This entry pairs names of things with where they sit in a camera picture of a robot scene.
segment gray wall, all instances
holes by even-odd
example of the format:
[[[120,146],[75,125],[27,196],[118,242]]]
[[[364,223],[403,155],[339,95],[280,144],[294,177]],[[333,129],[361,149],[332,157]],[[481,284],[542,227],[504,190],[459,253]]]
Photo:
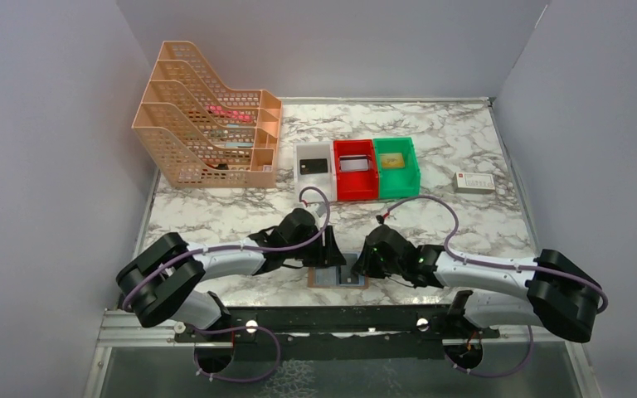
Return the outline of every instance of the gray wall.
[[[0,1],[0,397],[83,391],[152,167],[113,0]]]
[[[196,43],[231,87],[283,96],[496,95],[548,0],[118,0],[153,62]]]
[[[602,391],[637,396],[637,2],[553,1],[494,108],[542,245],[610,295]]]

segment marble table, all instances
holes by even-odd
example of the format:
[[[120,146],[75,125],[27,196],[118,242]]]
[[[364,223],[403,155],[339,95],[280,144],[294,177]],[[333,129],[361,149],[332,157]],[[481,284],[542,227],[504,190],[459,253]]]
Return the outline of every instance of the marble table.
[[[460,217],[453,248],[480,255],[530,256],[532,243],[485,103],[287,104],[280,137],[275,189],[175,189],[160,177],[144,237],[148,247],[177,231],[186,241],[215,244],[242,239],[278,224],[297,205],[295,142],[348,138],[412,137],[421,168],[421,193],[443,198]],[[456,194],[455,171],[488,172],[496,192]],[[341,251],[359,251],[377,226],[374,216],[392,201],[343,202],[332,206],[331,223]],[[399,207],[389,226],[415,245],[442,244],[453,228],[450,214],[432,201]],[[197,286],[227,306],[385,305],[448,303],[453,289],[412,289],[371,279],[368,289],[311,289],[306,269],[278,269],[257,277],[229,276]]]

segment black wire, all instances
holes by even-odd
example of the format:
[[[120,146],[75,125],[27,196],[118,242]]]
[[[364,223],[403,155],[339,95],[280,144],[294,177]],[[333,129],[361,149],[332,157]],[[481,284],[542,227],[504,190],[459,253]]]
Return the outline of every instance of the black wire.
[[[401,286],[406,286],[407,288],[414,288],[416,289],[416,286],[409,286],[408,284],[403,284],[402,282],[392,279],[391,276],[387,276],[387,279],[389,279],[390,281],[396,283],[396,284],[400,284]]]

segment purple cable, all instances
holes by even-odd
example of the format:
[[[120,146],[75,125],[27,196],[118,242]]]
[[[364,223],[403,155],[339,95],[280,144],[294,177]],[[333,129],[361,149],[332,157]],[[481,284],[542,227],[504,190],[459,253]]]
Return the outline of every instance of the purple cable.
[[[275,342],[275,347],[277,347],[277,356],[275,358],[275,364],[265,373],[259,376],[248,378],[248,379],[236,379],[235,377],[218,376],[216,373],[208,373],[204,371],[201,366],[199,366],[198,355],[194,352],[194,365],[197,367],[198,375],[201,374],[201,375],[207,376],[209,377],[210,380],[217,379],[222,381],[230,381],[233,383],[254,383],[256,381],[261,381],[265,379],[266,377],[270,376],[272,373],[274,373],[277,370],[277,368],[280,367],[280,359],[282,358],[282,348],[280,345],[280,340],[278,340],[277,336],[275,336],[275,334],[272,333],[272,331],[270,331],[268,328],[263,328],[261,326],[253,326],[253,327],[236,326],[234,328],[228,328],[228,329],[201,330],[200,328],[197,328],[194,325],[188,325],[188,326],[191,326],[197,333],[206,334],[206,335],[230,333],[230,332],[235,332],[238,330],[257,329],[267,333],[270,337],[272,337],[272,340]]]
[[[397,203],[389,206],[387,208],[387,213],[390,213],[392,210],[394,210],[397,207],[403,205],[404,203],[406,203],[408,201],[413,201],[415,199],[431,199],[432,201],[435,201],[435,202],[441,204],[443,207],[445,207],[445,209],[447,211],[450,212],[450,214],[453,216],[453,219],[455,220],[455,227],[445,237],[445,242],[443,244],[443,248],[444,248],[445,252],[448,253],[448,255],[450,255],[454,259],[456,259],[458,261],[464,261],[465,258],[463,256],[457,255],[449,247],[450,246],[450,239],[453,238],[453,236],[455,236],[455,234],[458,232],[458,227],[460,226],[460,219],[458,218],[458,215],[455,214],[455,210],[453,210],[453,207],[450,207],[450,205],[448,205],[447,203],[445,203],[441,199],[439,199],[437,197],[433,197],[432,195],[418,195],[416,197],[408,197],[406,199],[402,199],[402,200],[398,201]],[[474,265],[482,265],[483,267],[489,267],[489,268],[495,268],[495,269],[517,270],[517,267],[515,267],[513,265],[498,264],[498,263],[493,263],[493,262],[490,262],[490,261],[483,261],[483,260],[468,259],[467,263],[468,264],[474,264]],[[523,271],[543,272],[544,274],[555,275],[555,276],[560,277],[560,278],[565,278],[565,279],[569,279],[569,280],[571,280],[573,282],[577,282],[578,284],[581,284],[583,286],[586,286],[586,287],[594,290],[595,293],[599,294],[601,299],[602,299],[602,304],[597,309],[597,313],[603,313],[606,310],[606,308],[609,306],[609,299],[607,298],[606,293],[604,293],[604,291],[602,291],[602,289],[599,286],[597,286],[596,284],[593,284],[592,282],[590,282],[587,279],[580,278],[579,276],[576,276],[576,275],[573,275],[573,274],[568,274],[568,273],[565,273],[565,272],[561,272],[561,271],[558,271],[557,269],[549,269],[549,268],[538,267],[538,266],[534,266],[534,265],[520,265],[518,267],[518,269],[523,270]]]
[[[164,272],[164,270],[174,266],[176,263],[178,263],[181,260],[186,259],[187,257],[191,257],[193,255],[200,255],[200,254],[204,254],[204,253],[211,253],[213,251],[236,250],[236,249],[249,250],[249,251],[259,251],[259,252],[265,252],[265,253],[276,253],[276,252],[281,252],[281,251],[291,251],[291,250],[301,249],[302,247],[304,247],[304,246],[310,244],[311,242],[313,242],[314,240],[317,240],[319,237],[321,237],[323,232],[326,230],[326,227],[328,226],[328,220],[331,217],[331,205],[328,202],[328,198],[326,197],[326,194],[324,194],[317,187],[305,187],[304,189],[299,191],[299,200],[300,201],[301,201],[301,197],[304,194],[304,192],[306,192],[308,190],[318,192],[318,194],[323,199],[323,204],[326,206],[326,221],[323,222],[323,225],[321,226],[321,228],[318,229],[318,232],[316,233],[316,235],[314,235],[311,238],[305,240],[304,242],[301,242],[301,243],[298,243],[298,244],[292,245],[292,246],[286,246],[286,247],[257,247],[257,246],[240,246],[240,245],[221,245],[221,246],[209,247],[208,249],[196,249],[196,250],[190,250],[190,251],[184,252],[184,253],[178,255],[177,257],[174,257],[173,259],[169,260],[167,263],[160,265],[156,270],[151,272],[150,275],[146,276],[145,279],[143,279],[142,282],[140,282],[137,286],[135,286],[128,293],[128,295],[125,296],[125,298],[123,300],[123,304],[121,305],[121,308],[124,311],[131,312],[132,309],[130,307],[130,304],[133,301],[133,298],[143,288],[143,286],[145,286],[146,284],[150,283],[151,280],[157,278],[162,272]]]
[[[533,329],[531,329],[530,326],[528,327],[528,351],[526,351],[526,356],[521,360],[521,362],[518,363],[518,365],[509,369],[508,371],[503,371],[501,373],[482,373],[479,371],[472,371],[472,370],[468,371],[468,369],[455,365],[455,362],[453,362],[453,360],[450,359],[450,357],[448,357],[447,355],[445,356],[445,358],[448,359],[448,361],[453,364],[453,368],[456,371],[462,371],[463,373],[467,373],[470,376],[483,377],[485,379],[496,379],[498,377],[511,376],[514,373],[521,371],[524,367],[526,367],[526,365],[528,365],[528,363],[531,361],[532,357],[533,357]]]

